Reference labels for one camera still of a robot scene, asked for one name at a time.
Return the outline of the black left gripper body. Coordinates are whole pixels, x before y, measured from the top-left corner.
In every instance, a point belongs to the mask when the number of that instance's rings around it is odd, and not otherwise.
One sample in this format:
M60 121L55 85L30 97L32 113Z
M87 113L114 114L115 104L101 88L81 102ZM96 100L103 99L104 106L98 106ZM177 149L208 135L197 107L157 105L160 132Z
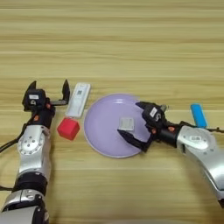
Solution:
M49 129L55 116L56 107L65 106L67 104L68 101L50 101L49 99L46 99L44 103L31 105L29 108L32 116L30 125L41 125Z

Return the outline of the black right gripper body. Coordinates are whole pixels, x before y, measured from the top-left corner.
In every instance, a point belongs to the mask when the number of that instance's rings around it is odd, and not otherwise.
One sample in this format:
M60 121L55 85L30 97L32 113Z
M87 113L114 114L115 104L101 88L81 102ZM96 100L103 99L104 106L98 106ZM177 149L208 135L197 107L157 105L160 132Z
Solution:
M146 141L147 150L153 141L162 141L174 148L177 147L179 126L166 120L165 111L165 105L152 104L150 113L147 111L143 111L142 113L142 118L145 120L145 127L150 132L150 137Z

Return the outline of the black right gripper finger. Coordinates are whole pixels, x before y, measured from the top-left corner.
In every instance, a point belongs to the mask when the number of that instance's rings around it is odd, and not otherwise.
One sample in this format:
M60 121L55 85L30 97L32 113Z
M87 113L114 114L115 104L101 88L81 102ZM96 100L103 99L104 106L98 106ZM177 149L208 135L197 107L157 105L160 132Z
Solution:
M152 104L146 101L139 101L136 103L136 105L142 109L143 111L147 111L148 113L152 110Z
M128 143L131 144L132 146L138 148L141 151L146 152L147 151L147 143L142 142L138 139L136 139L131 133L125 130L118 130L118 133L121 135L121 137Z

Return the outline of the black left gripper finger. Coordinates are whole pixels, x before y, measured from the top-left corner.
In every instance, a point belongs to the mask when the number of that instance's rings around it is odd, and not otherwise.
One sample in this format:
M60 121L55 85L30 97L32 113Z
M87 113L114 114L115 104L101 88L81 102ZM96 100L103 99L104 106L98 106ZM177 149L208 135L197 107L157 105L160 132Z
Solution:
M33 81L33 82L29 85L29 87L26 89L25 94L27 94L29 91L31 91L31 90L33 90L33 89L36 89L36 84L37 84L37 82L36 82L36 81Z
M68 80L65 80L62 87L62 100L68 102L69 99L70 99L70 87Z

